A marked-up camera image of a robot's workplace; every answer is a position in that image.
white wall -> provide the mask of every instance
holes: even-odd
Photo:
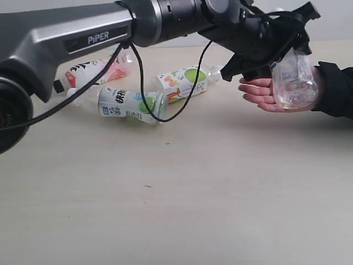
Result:
[[[33,9],[80,6],[86,4],[109,3],[114,0],[0,0],[1,13]],[[257,0],[255,4],[265,12],[276,7],[293,10],[308,0]],[[353,39],[353,1],[352,0],[312,0],[322,17],[309,22],[307,30],[312,40],[345,40]],[[169,41],[159,46],[198,46],[207,40],[197,34],[187,38]]]

black cable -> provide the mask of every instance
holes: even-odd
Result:
[[[101,79],[105,73],[109,70],[110,66],[113,64],[115,61],[116,57],[122,50],[122,48],[125,46],[124,43],[119,44],[119,46],[116,48],[115,52],[109,59],[108,63],[104,66],[104,68],[94,77],[91,81],[89,81],[85,86],[83,86],[81,89],[79,89],[75,94],[70,96],[69,98],[63,100],[60,102],[57,106],[53,107],[52,109],[48,110],[47,112],[44,112],[43,114],[21,124],[5,127],[5,128],[0,128],[0,131],[6,131],[6,130],[13,130],[17,128],[22,128],[22,127],[27,127],[27,126],[32,126],[36,123],[39,123],[50,116],[54,115],[67,105],[69,105],[71,102],[73,102],[75,99],[77,99],[79,96],[81,96],[84,92],[86,92],[91,86],[93,86],[99,79]]]
[[[192,89],[191,89],[191,92],[190,92],[188,98],[186,99],[184,105],[180,108],[180,110],[179,110],[177,113],[175,113],[172,117],[170,117],[169,119],[166,119],[166,120],[163,120],[163,119],[161,119],[161,118],[155,116],[155,115],[153,114],[153,112],[151,111],[151,109],[149,108],[148,104],[147,104],[147,101],[146,101],[146,98],[145,98],[145,92],[144,92],[144,86],[145,86],[145,85],[144,85],[144,81],[143,81],[143,79],[144,79],[144,76],[143,76],[143,75],[144,75],[144,74],[143,74],[142,59],[141,59],[141,57],[140,57],[140,55],[139,55],[139,53],[138,53],[136,47],[134,46],[134,44],[133,44],[133,43],[130,44],[130,46],[131,46],[133,52],[134,52],[135,55],[136,55],[136,58],[137,58],[137,61],[138,61],[138,65],[139,65],[139,67],[140,67],[140,76],[141,76],[141,97],[142,97],[143,103],[144,103],[145,106],[146,106],[146,109],[148,110],[148,112],[150,113],[150,115],[151,115],[155,120],[157,120],[157,121],[159,121],[159,122],[161,122],[161,123],[167,123],[167,122],[169,122],[169,121],[171,121],[171,120],[174,120],[177,116],[179,116],[179,115],[184,111],[184,109],[186,108],[187,104],[189,103],[189,101],[190,101],[190,99],[191,99],[191,97],[192,97],[192,94],[193,94],[193,92],[194,92],[194,90],[195,90],[195,88],[196,88],[196,86],[197,86],[197,83],[199,82],[199,74],[200,74],[200,70],[201,70],[202,60],[203,60],[203,58],[204,58],[204,55],[205,55],[207,49],[210,47],[211,44],[212,44],[212,42],[210,41],[210,42],[206,45],[206,47],[204,48],[204,50],[202,51],[202,54],[201,54],[200,59],[199,59],[199,65],[198,65],[198,67],[197,67],[196,79],[195,79],[194,85],[193,85],[193,87],[192,87]]]

robotic arm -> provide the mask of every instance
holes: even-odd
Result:
[[[252,3],[120,0],[0,14],[0,128],[33,117],[32,95],[49,101],[60,64],[117,43],[131,41],[148,47],[199,33],[234,52],[222,70],[223,79],[229,82],[239,74],[248,79],[271,77],[269,65],[280,61],[292,47],[311,53],[304,27],[320,15],[310,2],[276,19]],[[0,130],[0,153],[13,147],[27,130]]]

plastic bottle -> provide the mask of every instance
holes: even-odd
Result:
[[[108,63],[110,56],[85,63],[78,63],[54,82],[54,90],[60,94],[67,92],[70,88],[82,88],[92,80]],[[104,84],[110,80],[128,76],[133,69],[135,61],[130,50],[122,50],[111,65],[107,73],[97,81],[95,85]]]
[[[221,69],[221,66],[203,65],[192,96],[206,92],[210,86],[222,80]],[[186,67],[155,76],[152,84],[158,91],[167,95],[169,103],[173,103],[189,96],[196,80],[196,73],[197,66]]]
[[[317,99],[319,90],[309,57],[291,49],[281,62],[271,65],[275,102],[285,109],[305,108]]]
[[[67,97],[77,92],[71,88]],[[168,98],[159,92],[147,92],[145,98],[153,114],[164,119],[168,107]],[[103,117],[133,117],[149,124],[159,124],[148,112],[140,93],[130,92],[109,86],[93,86],[72,102],[91,114],[99,113]]]

piper logo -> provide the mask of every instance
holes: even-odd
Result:
[[[93,36],[88,37],[88,45],[101,43],[102,41],[109,39],[109,32],[102,32],[100,34],[95,34]]]

